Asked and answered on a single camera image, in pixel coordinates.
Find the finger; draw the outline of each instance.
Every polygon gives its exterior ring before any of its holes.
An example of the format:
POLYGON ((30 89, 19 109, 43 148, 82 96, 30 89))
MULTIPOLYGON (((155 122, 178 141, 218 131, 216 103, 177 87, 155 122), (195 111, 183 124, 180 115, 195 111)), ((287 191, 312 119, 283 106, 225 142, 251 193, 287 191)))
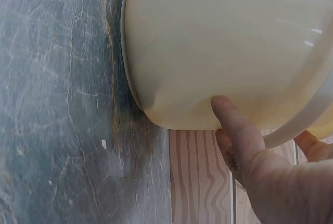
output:
POLYGON ((324 153, 322 150, 328 148, 328 144, 320 141, 310 132, 304 131, 295 137, 294 141, 304 153, 308 161, 318 161, 326 158, 321 157, 320 153, 324 153))
POLYGON ((227 97, 216 96, 211 100, 211 105, 221 126, 231 139, 238 162, 243 167, 259 151, 265 149, 260 131, 227 97))
POLYGON ((242 177, 237 167, 236 157, 233 153, 233 148, 229 137, 222 129, 215 132, 216 142, 221 151, 224 162, 227 164, 229 170, 234 175, 234 178, 243 186, 242 177))

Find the marble surface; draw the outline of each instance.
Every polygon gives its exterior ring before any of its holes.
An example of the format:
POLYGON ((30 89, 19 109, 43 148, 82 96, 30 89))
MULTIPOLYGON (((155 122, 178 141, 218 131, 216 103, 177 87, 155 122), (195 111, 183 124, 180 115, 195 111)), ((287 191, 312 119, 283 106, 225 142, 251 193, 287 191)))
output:
POLYGON ((0 4, 0 223, 170 223, 168 132, 131 97, 121 0, 0 4))

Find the bowl handle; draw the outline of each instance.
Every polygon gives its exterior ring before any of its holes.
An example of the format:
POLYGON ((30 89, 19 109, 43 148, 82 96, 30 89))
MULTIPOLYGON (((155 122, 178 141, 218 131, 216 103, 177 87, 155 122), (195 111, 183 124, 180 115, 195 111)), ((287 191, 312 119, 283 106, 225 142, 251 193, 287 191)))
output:
POLYGON ((277 147, 311 126, 333 103, 333 70, 310 101, 289 121, 264 136, 266 148, 277 147))

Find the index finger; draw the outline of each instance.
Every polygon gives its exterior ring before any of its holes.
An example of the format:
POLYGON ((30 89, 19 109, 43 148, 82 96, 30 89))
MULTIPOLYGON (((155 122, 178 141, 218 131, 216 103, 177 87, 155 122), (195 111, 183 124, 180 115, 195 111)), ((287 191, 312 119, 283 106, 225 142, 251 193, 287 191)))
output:
POLYGON ((251 162, 259 151, 265 149, 259 129, 226 96, 215 96, 211 105, 241 164, 251 162))

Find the wood grain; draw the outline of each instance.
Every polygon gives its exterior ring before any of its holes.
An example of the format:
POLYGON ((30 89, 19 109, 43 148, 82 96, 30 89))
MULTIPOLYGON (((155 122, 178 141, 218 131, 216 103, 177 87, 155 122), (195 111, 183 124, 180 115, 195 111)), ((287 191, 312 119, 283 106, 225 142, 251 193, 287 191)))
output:
POLYGON ((170 130, 169 137, 173 223, 233 223, 229 171, 214 132, 170 130))

